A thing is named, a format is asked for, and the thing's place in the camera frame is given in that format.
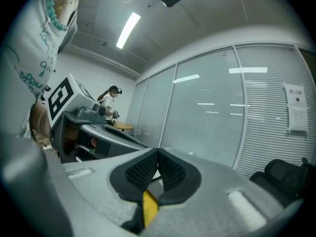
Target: person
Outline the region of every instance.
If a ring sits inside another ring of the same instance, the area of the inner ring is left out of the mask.
[[[78,3],[29,0],[16,16],[0,49],[0,91],[3,99],[11,102],[11,110],[6,105],[0,107],[0,133],[31,139],[33,129],[50,137],[47,109],[37,100],[55,70],[58,54],[78,29]],[[23,105],[12,99],[14,92],[8,88],[24,92]],[[66,129],[64,137],[76,140],[78,132]]]
[[[105,118],[108,120],[111,120],[111,116],[113,116],[114,119],[117,118],[117,115],[111,112],[111,108],[114,102],[114,98],[117,98],[120,92],[121,90],[113,85],[109,89],[107,89],[103,94],[101,94],[97,99],[97,102],[99,102],[101,105],[105,107]]]

